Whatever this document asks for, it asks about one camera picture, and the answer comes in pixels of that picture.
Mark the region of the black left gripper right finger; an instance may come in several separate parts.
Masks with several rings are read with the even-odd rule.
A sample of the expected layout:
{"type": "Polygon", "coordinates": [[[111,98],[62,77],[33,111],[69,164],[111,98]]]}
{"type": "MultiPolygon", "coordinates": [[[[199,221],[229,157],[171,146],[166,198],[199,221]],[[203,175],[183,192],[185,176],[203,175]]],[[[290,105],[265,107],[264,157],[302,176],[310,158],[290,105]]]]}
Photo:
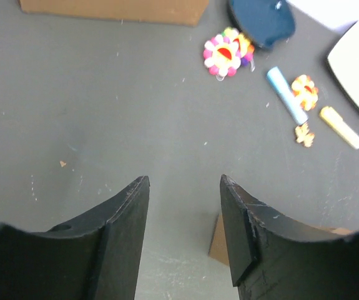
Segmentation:
{"type": "Polygon", "coordinates": [[[224,175],[220,199],[240,299],[359,299],[359,231],[296,221],[224,175]]]}

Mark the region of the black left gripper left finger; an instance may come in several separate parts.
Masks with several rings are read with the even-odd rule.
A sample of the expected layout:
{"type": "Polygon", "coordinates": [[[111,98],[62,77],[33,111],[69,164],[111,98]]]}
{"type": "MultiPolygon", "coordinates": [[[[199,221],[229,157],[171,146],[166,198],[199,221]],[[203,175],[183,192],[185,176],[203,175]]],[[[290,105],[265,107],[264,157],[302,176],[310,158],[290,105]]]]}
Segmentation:
{"type": "Polygon", "coordinates": [[[147,176],[46,232],[0,222],[0,299],[134,299],[147,176]]]}

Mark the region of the brown cardboard box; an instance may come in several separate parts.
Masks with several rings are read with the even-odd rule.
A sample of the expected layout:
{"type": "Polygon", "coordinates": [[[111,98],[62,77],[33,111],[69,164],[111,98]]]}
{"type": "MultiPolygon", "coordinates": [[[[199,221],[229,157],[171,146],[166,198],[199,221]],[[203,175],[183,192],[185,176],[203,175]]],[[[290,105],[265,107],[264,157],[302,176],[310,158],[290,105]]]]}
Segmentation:
{"type": "Polygon", "coordinates": [[[20,0],[25,13],[196,26],[206,0],[20,0]]]}
{"type": "MultiPolygon", "coordinates": [[[[343,227],[317,227],[322,231],[331,232],[337,235],[347,235],[353,233],[352,230],[343,227]]],[[[224,220],[220,212],[215,222],[215,229],[209,248],[209,257],[229,266],[229,256],[227,252],[227,243],[225,238],[224,220]]]]}

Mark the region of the closed brown cardboard box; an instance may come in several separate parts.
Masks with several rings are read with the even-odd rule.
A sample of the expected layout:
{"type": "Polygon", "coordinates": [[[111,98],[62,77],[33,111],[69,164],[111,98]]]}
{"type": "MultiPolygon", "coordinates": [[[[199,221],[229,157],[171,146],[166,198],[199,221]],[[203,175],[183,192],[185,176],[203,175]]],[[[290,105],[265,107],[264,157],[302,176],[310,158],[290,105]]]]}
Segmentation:
{"type": "Polygon", "coordinates": [[[196,26],[206,0],[20,0],[25,13],[196,26]]]}

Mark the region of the small brown leaf toy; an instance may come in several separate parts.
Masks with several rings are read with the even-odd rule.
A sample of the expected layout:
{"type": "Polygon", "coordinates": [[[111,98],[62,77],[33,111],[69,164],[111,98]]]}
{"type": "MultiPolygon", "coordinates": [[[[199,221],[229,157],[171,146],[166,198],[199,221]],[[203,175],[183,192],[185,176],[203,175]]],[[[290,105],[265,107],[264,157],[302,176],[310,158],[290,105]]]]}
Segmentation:
{"type": "Polygon", "coordinates": [[[315,134],[310,131],[307,122],[295,128],[295,140],[298,144],[303,144],[304,147],[310,148],[314,138],[315,134]]]}

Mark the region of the yellow chalk stick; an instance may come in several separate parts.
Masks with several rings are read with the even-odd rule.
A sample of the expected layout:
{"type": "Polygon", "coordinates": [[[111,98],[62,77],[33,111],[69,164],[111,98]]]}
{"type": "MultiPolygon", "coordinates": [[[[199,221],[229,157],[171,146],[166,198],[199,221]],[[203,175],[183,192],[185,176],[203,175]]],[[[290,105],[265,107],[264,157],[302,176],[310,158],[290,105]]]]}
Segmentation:
{"type": "Polygon", "coordinates": [[[334,108],[325,106],[320,117],[353,149],[359,149],[359,135],[343,120],[334,108]]]}

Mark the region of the orange flower plush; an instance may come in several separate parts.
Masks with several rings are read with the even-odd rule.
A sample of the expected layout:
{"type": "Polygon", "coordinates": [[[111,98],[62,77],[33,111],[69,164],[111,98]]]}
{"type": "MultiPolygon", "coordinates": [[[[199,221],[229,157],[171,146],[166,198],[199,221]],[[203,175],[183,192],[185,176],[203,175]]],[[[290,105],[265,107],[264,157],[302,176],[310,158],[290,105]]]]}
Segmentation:
{"type": "Polygon", "coordinates": [[[302,74],[295,78],[291,84],[291,89],[295,99],[304,111],[310,111],[316,106],[318,101],[318,88],[310,76],[302,74]]]}

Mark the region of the blue chalk stick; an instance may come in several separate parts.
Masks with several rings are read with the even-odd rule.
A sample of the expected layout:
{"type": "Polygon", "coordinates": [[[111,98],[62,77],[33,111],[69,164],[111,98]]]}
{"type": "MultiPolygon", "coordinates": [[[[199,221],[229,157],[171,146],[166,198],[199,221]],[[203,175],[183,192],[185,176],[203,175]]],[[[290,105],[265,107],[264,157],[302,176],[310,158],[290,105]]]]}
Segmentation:
{"type": "Polygon", "coordinates": [[[293,120],[298,126],[308,121],[308,116],[295,99],[288,82],[278,67],[271,68],[266,75],[267,81],[279,96],[283,105],[287,108],[293,120]]]}

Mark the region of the rainbow flower plush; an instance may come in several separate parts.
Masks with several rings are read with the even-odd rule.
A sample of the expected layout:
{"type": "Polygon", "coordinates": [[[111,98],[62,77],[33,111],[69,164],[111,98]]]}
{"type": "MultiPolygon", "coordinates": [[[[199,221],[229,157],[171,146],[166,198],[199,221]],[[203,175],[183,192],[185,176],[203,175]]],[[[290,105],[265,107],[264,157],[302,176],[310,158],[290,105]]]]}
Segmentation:
{"type": "Polygon", "coordinates": [[[222,32],[224,37],[227,37],[231,43],[238,45],[238,52],[240,53],[241,66],[250,67],[250,71],[254,72],[255,63],[253,59],[255,48],[246,35],[234,27],[227,27],[222,32]]]}

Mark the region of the dark blue ceramic bowl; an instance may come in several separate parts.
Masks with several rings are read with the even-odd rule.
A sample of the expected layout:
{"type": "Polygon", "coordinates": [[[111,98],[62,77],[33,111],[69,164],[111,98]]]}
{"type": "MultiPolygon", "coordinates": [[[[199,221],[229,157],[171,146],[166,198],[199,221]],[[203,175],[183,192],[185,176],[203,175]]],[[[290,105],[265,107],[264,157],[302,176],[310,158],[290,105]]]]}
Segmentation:
{"type": "Polygon", "coordinates": [[[262,49],[295,34],[296,22],[292,9],[284,0],[230,0],[228,11],[235,27],[262,49]]]}

